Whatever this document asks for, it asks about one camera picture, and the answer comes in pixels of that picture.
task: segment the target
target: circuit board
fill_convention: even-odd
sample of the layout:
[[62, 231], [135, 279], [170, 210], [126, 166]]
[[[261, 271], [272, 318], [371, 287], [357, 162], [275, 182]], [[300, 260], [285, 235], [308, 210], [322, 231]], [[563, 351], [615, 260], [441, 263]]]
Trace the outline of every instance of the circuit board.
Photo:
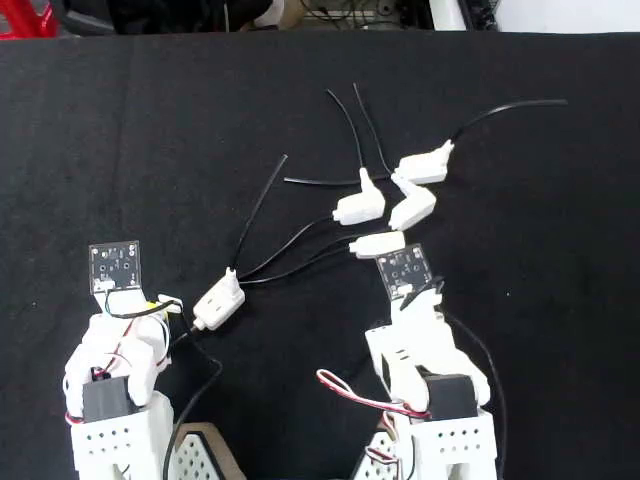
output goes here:
[[102, 243], [89, 246], [89, 289], [92, 295], [141, 288], [140, 244]]
[[380, 255], [376, 264], [391, 300], [419, 291], [433, 278], [419, 243]]

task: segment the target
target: black tablecloth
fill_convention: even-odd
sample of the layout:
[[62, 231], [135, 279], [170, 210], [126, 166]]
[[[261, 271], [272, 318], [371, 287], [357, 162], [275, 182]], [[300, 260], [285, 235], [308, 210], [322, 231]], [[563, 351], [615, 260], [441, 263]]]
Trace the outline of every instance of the black tablecloth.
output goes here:
[[[433, 186], [434, 214], [408, 239], [495, 355], [506, 478], [637, 477], [639, 51], [637, 35], [419, 32], [1, 43], [1, 476], [74, 475], [60, 384], [97, 311], [87, 245], [139, 239], [147, 295], [192, 305], [283, 152], [287, 174], [355, 177], [350, 132], [323, 89], [357, 112], [357, 81], [393, 162], [494, 105], [569, 100], [464, 137]], [[368, 136], [365, 153], [380, 172]], [[401, 198], [391, 187], [389, 205]], [[240, 270], [344, 193], [278, 182]], [[318, 228], [273, 271], [345, 231]], [[225, 371], [190, 419], [213, 421], [250, 478], [348, 476], [378, 412], [314, 372], [384, 398], [363, 332], [387, 309], [374, 264], [346, 258], [248, 291], [203, 343]], [[180, 411], [207, 369], [186, 345], [159, 388]]]

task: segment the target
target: perforated white plate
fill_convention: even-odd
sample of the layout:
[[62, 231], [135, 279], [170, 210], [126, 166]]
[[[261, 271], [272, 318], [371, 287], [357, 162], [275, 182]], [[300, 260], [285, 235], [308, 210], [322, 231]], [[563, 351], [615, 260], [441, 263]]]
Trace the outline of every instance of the perforated white plate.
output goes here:
[[171, 460], [175, 465], [175, 480], [220, 480], [220, 475], [200, 435], [190, 433]]

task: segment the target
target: black cable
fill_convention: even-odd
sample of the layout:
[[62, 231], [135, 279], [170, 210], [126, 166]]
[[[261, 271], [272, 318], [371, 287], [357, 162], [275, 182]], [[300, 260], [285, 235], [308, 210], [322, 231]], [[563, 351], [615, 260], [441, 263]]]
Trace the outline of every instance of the black cable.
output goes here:
[[196, 405], [196, 403], [198, 403], [198, 400], [200, 400], [200, 397], [218, 379], [218, 376], [220, 375], [221, 371], [222, 371], [222, 368], [220, 368], [220, 370], [216, 371], [213, 375], [211, 375], [211, 377], [204, 383], [204, 385], [202, 385], [202, 387], [200, 387], [200, 389], [193, 394], [193, 396], [191, 397], [191, 400], [189, 400], [189, 403], [187, 403], [187, 406], [184, 407], [184, 410], [178, 417], [176, 424], [173, 426], [173, 431], [171, 432], [171, 436], [169, 437], [169, 443], [167, 444], [167, 450], [164, 454], [164, 463], [162, 465], [163, 480], [169, 480], [169, 462], [171, 461], [171, 452], [173, 451], [173, 446], [175, 445], [176, 438], [178, 437], [178, 430], [180, 430], [180, 427], [186, 420], [187, 415], [191, 413], [191, 410], [193, 410], [193, 407]]
[[184, 311], [182, 309], [180, 310], [180, 318], [182, 319], [183, 325], [185, 327], [185, 333], [187, 334], [188, 338], [191, 340], [191, 343], [193, 344], [193, 346], [196, 348], [196, 350], [198, 350], [198, 352], [200, 352], [200, 354], [208, 362], [210, 362], [214, 366], [215, 370], [211, 375], [211, 377], [204, 383], [204, 385], [202, 385], [202, 387], [200, 387], [200, 389], [193, 394], [193, 396], [189, 400], [189, 403], [187, 403], [187, 406], [184, 407], [184, 410], [178, 417], [178, 420], [176, 421], [176, 424], [173, 427], [173, 431], [171, 432], [171, 437], [169, 437], [169, 443], [167, 444], [167, 450], [165, 451], [165, 454], [164, 454], [164, 463], [162, 465], [163, 480], [169, 479], [169, 463], [171, 462], [171, 453], [173, 452], [173, 447], [176, 443], [176, 438], [178, 437], [178, 430], [180, 430], [180, 427], [186, 420], [187, 415], [189, 415], [191, 410], [193, 410], [193, 407], [196, 405], [200, 397], [204, 394], [204, 392], [206, 392], [209, 389], [209, 387], [211, 387], [211, 385], [215, 383], [215, 381], [218, 379], [218, 377], [222, 373], [222, 363], [220, 363], [218, 359], [209, 355], [196, 341], [195, 336], [193, 335], [193, 332], [192, 332], [192, 328], [189, 327], [189, 323], [187, 322], [187, 319], [184, 316]]
[[276, 280], [282, 280], [283, 278], [287, 278], [290, 277], [292, 275], [295, 275], [296, 273], [299, 273], [303, 270], [306, 270], [307, 268], [309, 268], [310, 266], [312, 266], [313, 264], [324, 260], [325, 258], [329, 258], [332, 257], [334, 255], [337, 255], [339, 253], [344, 253], [347, 251], [347, 247], [342, 247], [339, 248], [337, 250], [332, 250], [330, 252], [326, 252], [326, 253], [322, 253], [320, 255], [315, 254], [312, 255], [306, 262], [302, 263], [301, 265], [298, 265], [297, 267], [292, 268], [291, 270], [288, 270], [284, 273], [281, 273], [279, 275], [274, 275], [272, 277], [266, 277], [266, 278], [258, 278], [256, 280], [245, 280], [243, 282], [240, 282], [240, 285], [261, 285], [264, 283], [268, 283], [268, 282], [273, 282]]
[[[568, 104], [569, 102], [565, 99], [524, 100], [519, 102], [506, 103], [504, 105], [492, 108], [491, 110], [484, 112], [477, 117], [474, 117], [469, 122], [465, 123], [453, 134], [453, 136], [451, 137], [451, 142], [456, 143], [456, 141], [462, 134], [464, 134], [471, 126], [475, 125], [479, 121], [492, 117], [493, 115], [504, 112], [506, 110], [512, 110], [520, 107], [565, 106]], [[386, 180], [388, 178], [389, 176], [387, 175], [379, 175], [373, 177], [372, 180]], [[360, 185], [360, 180], [315, 180], [308, 178], [285, 177], [284, 181], [286, 183], [296, 183], [298, 185], [313, 185], [322, 187], [353, 187]]]
[[289, 247], [291, 247], [296, 240], [298, 240], [298, 238], [300, 238], [306, 231], [308, 231], [309, 229], [313, 228], [316, 225], [319, 225], [321, 223], [324, 223], [326, 221], [332, 220], [333, 217], [331, 215], [329, 216], [325, 216], [322, 218], [318, 218], [317, 220], [314, 220], [313, 222], [309, 222], [308, 224], [306, 224], [304, 227], [302, 227], [300, 230], [298, 230], [298, 232], [296, 232], [289, 240], [287, 240], [285, 242], [284, 245], [282, 245], [275, 253], [273, 253], [269, 258], [267, 258], [264, 262], [262, 262], [260, 265], [252, 268], [251, 270], [249, 270], [246, 273], [243, 273], [242, 275], [238, 276], [239, 280], [244, 280], [256, 273], [258, 273], [259, 271], [263, 270], [264, 268], [266, 268], [269, 264], [271, 264], [276, 258], [278, 258], [280, 255], [282, 255], [284, 252], [287, 251], [287, 249]]
[[377, 230], [375, 232], [365, 232], [365, 233], [352, 233], [351, 235], [345, 235], [343, 237], [340, 238], [336, 238], [335, 240], [329, 242], [327, 245], [325, 245], [324, 247], [322, 247], [320, 250], [318, 250], [316, 253], [314, 253], [311, 258], [315, 258], [318, 255], [326, 252], [327, 250], [330, 250], [331, 247], [333, 247], [334, 245], [339, 245], [340, 243], [346, 241], [346, 240], [356, 240], [360, 237], [366, 237], [367, 235], [375, 235], [378, 233], [385, 233], [388, 232], [389, 230], [387, 229], [383, 229], [383, 230]]
[[[373, 175], [371, 180], [380, 182], [389, 180], [390, 175]], [[310, 178], [284, 177], [285, 183], [295, 183], [298, 185], [311, 185], [315, 187], [354, 187], [360, 185], [360, 180], [313, 180]]]
[[387, 163], [387, 159], [384, 156], [384, 151], [382, 150], [382, 143], [380, 142], [380, 138], [378, 137], [378, 132], [376, 130], [373, 121], [371, 120], [371, 116], [369, 112], [367, 112], [366, 107], [364, 106], [364, 102], [362, 101], [362, 97], [360, 96], [360, 91], [358, 90], [358, 85], [353, 82], [353, 91], [356, 94], [356, 98], [358, 99], [358, 105], [360, 105], [360, 111], [362, 112], [362, 116], [367, 121], [367, 125], [369, 126], [369, 130], [371, 131], [371, 135], [373, 136], [373, 141], [376, 144], [376, 148], [378, 149], [378, 155], [380, 156], [380, 161], [384, 166], [384, 169], [391, 175], [393, 172], [391, 168], [389, 168], [389, 164]]
[[113, 292], [113, 290], [108, 290], [107, 291], [107, 295], [104, 298], [104, 311], [107, 312], [113, 318], [132, 319], [132, 318], [143, 317], [145, 315], [151, 315], [152, 313], [160, 312], [160, 311], [164, 310], [165, 308], [168, 308], [168, 307], [170, 307], [172, 305], [177, 305], [177, 306], [182, 307], [180, 302], [177, 302], [175, 300], [169, 300], [167, 302], [163, 302], [160, 305], [156, 305], [153, 308], [149, 308], [149, 309], [143, 310], [141, 312], [111, 313], [111, 308], [109, 307], [109, 295], [111, 295], [112, 292]]
[[276, 177], [278, 176], [278, 173], [280, 172], [280, 169], [284, 165], [284, 162], [287, 161], [287, 158], [289, 158], [289, 157], [286, 154], [282, 155], [282, 157], [280, 158], [280, 161], [276, 165], [276, 168], [273, 170], [273, 173], [269, 177], [269, 180], [267, 180], [267, 183], [265, 184], [264, 188], [262, 189], [262, 192], [260, 193], [260, 196], [258, 197], [258, 201], [253, 206], [253, 210], [251, 211], [251, 214], [249, 215], [249, 218], [247, 218], [247, 222], [244, 225], [244, 229], [242, 231], [242, 234], [240, 235], [240, 238], [238, 240], [238, 244], [236, 245], [236, 249], [235, 249], [235, 251], [233, 253], [233, 256], [231, 257], [231, 263], [230, 263], [231, 270], [235, 270], [236, 269], [236, 266], [237, 266], [237, 263], [238, 263], [238, 256], [240, 255], [240, 250], [242, 250], [242, 244], [244, 243], [244, 240], [247, 237], [247, 233], [249, 232], [249, 228], [251, 228], [251, 224], [255, 220], [256, 215], [258, 213], [258, 210], [260, 210], [260, 207], [262, 206], [262, 202], [264, 201], [264, 198], [267, 196], [267, 193], [269, 193], [269, 190], [271, 189], [271, 186], [273, 185], [273, 182], [275, 181]]
[[356, 130], [356, 126], [353, 123], [353, 119], [351, 118], [351, 115], [349, 115], [349, 111], [344, 106], [344, 104], [340, 101], [340, 99], [336, 96], [335, 93], [333, 93], [328, 88], [325, 91], [333, 99], [336, 105], [338, 105], [338, 108], [342, 110], [342, 113], [344, 114], [344, 118], [346, 118], [347, 122], [349, 123], [349, 126], [351, 127], [351, 132], [353, 133], [353, 139], [356, 143], [356, 153], [358, 154], [358, 161], [360, 162], [360, 168], [364, 168], [364, 157], [362, 156], [362, 147], [360, 146], [360, 137], [358, 136], [358, 131]]
[[[198, 333], [198, 327], [196, 327], [195, 325], [191, 326], [191, 333]], [[184, 342], [187, 338], [189, 338], [189, 334], [187, 332], [183, 332], [182, 335], [180, 335], [178, 338], [176, 338], [173, 342], [171, 342], [169, 344], [169, 353], [171, 353], [177, 345], [181, 344], [182, 342]]]
[[442, 309], [442, 313], [444, 314], [447, 322], [453, 323], [456, 327], [462, 330], [471, 340], [473, 340], [483, 351], [485, 356], [487, 357], [487, 362], [489, 363], [489, 368], [491, 369], [491, 375], [493, 376], [493, 382], [496, 386], [496, 391], [498, 394], [498, 401], [500, 402], [500, 420], [502, 423], [501, 430], [501, 439], [500, 439], [500, 456], [498, 458], [498, 480], [504, 479], [504, 467], [507, 458], [507, 402], [504, 395], [504, 389], [502, 388], [502, 382], [500, 381], [500, 376], [498, 375], [498, 369], [496, 368], [495, 363], [493, 362], [493, 356], [491, 355], [491, 351], [485, 345], [485, 343], [478, 337], [473, 330], [467, 327], [460, 319], [458, 319], [455, 315], [445, 311]]
[[492, 117], [498, 113], [505, 112], [507, 110], [513, 110], [515, 108], [522, 107], [557, 107], [557, 106], [566, 106], [569, 105], [569, 102], [564, 98], [561, 99], [550, 99], [550, 100], [524, 100], [518, 102], [505, 103], [504, 105], [499, 105], [491, 110], [488, 110], [480, 115], [472, 118], [467, 123], [462, 125], [456, 132], [451, 136], [451, 142], [456, 143], [461, 135], [463, 135], [469, 128], [471, 128], [476, 123], [486, 120], [489, 117]]
[[416, 437], [413, 435], [411, 435], [411, 449], [413, 450], [413, 462], [411, 462], [411, 473], [409, 473], [407, 480], [411, 480], [416, 471]]

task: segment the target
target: cable plug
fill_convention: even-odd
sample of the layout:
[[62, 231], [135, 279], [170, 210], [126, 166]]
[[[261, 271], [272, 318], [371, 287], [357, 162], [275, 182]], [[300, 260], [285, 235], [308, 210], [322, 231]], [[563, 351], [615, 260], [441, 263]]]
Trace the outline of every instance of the cable plug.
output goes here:
[[356, 258], [362, 259], [377, 257], [404, 247], [404, 233], [385, 232], [358, 238], [349, 244], [349, 251], [355, 253]]
[[436, 205], [436, 197], [425, 187], [414, 185], [398, 173], [391, 175], [395, 183], [407, 198], [391, 210], [389, 226], [393, 230], [406, 230], [425, 218]]
[[366, 168], [360, 169], [362, 192], [338, 200], [333, 219], [340, 225], [354, 225], [382, 217], [384, 196], [369, 178]]
[[193, 307], [198, 330], [215, 330], [244, 303], [244, 291], [240, 288], [235, 270], [227, 271]]
[[447, 176], [447, 164], [454, 146], [447, 140], [430, 152], [403, 157], [396, 172], [417, 185], [441, 182]]

